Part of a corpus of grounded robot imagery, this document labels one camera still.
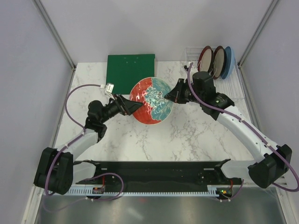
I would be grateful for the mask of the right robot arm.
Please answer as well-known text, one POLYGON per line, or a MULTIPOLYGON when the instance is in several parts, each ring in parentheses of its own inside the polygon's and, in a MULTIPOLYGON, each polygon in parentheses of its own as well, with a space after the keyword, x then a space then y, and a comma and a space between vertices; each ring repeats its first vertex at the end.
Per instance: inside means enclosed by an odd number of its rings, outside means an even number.
POLYGON ((180 78, 165 99, 177 104, 198 103, 203 112, 225 126, 250 152, 251 161, 225 160, 214 171, 218 183, 230 178, 251 179, 265 189, 289 170, 292 150, 279 146, 253 126, 225 94, 216 91, 208 72, 196 72, 186 80, 180 78))

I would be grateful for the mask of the red and teal floral plate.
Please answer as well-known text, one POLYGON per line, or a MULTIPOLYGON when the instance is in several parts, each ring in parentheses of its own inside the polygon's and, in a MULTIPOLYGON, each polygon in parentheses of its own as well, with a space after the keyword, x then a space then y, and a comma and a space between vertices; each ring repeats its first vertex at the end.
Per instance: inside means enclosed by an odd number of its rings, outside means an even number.
POLYGON ((132 101, 143 103, 143 106, 133 113, 134 118, 145 125, 163 122, 174 105, 164 98, 170 91, 171 87, 161 78, 147 77, 140 80, 131 90, 129 97, 132 101))

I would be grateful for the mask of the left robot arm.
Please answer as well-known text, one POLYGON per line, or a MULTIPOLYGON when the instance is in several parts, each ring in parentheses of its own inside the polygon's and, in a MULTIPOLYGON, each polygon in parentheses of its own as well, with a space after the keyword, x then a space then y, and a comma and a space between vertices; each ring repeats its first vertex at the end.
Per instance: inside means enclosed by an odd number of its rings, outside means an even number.
POLYGON ((105 122, 117 114, 130 116, 143 106, 143 103, 115 95, 103 105, 94 100, 88 105, 83 132, 58 148, 47 147, 42 151, 34 184, 43 188, 46 195, 64 195, 70 189, 74 177, 74 161, 88 148, 103 139, 107 131, 105 122))

